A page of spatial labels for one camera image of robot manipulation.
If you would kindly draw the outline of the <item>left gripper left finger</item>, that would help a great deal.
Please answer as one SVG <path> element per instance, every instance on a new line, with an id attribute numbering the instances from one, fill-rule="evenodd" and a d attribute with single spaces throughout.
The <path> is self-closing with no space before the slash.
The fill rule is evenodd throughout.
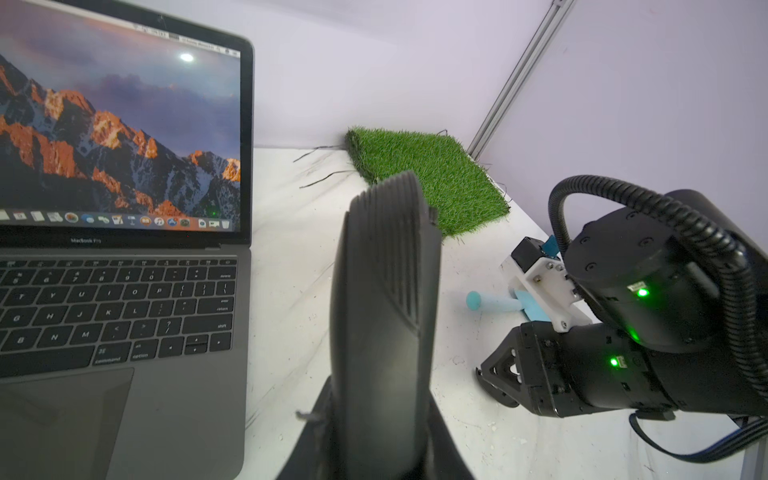
<path id="1" fill-rule="evenodd" d="M 331 377 L 310 412 L 297 413 L 304 428 L 277 479 L 331 479 L 335 474 L 335 434 Z"/>

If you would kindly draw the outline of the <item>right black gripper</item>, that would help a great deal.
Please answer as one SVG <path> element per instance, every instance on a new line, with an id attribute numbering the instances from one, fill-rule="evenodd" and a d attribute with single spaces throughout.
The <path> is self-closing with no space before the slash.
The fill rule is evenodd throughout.
<path id="1" fill-rule="evenodd" d="M 677 409 L 644 350 L 604 324 L 567 333 L 544 322 L 515 327 L 475 369 L 475 378 L 501 405 L 541 416 Z M 527 392 L 532 395 L 529 403 Z"/>

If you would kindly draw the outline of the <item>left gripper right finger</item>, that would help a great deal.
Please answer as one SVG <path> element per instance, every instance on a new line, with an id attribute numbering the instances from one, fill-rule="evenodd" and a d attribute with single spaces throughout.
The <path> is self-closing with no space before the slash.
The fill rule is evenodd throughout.
<path id="1" fill-rule="evenodd" d="M 433 397 L 427 415 L 428 446 L 425 454 L 425 478 L 434 480 L 472 480 L 473 475 L 462 459 Z"/>

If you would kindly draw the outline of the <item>black wireless mouse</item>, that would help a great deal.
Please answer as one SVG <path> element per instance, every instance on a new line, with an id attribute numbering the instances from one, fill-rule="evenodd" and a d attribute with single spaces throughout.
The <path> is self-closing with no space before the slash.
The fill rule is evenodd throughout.
<path id="1" fill-rule="evenodd" d="M 330 304 L 333 422 L 345 479 L 401 479 L 427 447 L 440 233 L 412 171 L 355 197 Z"/>

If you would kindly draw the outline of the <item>grey laptop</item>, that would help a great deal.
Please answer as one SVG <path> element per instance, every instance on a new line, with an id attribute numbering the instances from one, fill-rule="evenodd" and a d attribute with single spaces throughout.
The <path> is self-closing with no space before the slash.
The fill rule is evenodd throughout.
<path id="1" fill-rule="evenodd" d="M 254 49 L 121 1 L 1 5 L 1 475 L 244 463 Z"/>

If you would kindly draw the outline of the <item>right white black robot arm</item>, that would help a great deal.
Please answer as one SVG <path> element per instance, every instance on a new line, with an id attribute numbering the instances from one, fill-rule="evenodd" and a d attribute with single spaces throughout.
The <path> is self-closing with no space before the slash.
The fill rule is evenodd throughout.
<path id="1" fill-rule="evenodd" d="M 767 435 L 767 256 L 704 195 L 660 194 L 597 175 L 548 201 L 556 254 L 525 238 L 509 262 L 535 283 L 556 272 L 593 313 L 513 328 L 476 370 L 500 404 L 565 418 L 628 410 L 725 414 L 740 427 L 689 463 L 728 458 Z"/>

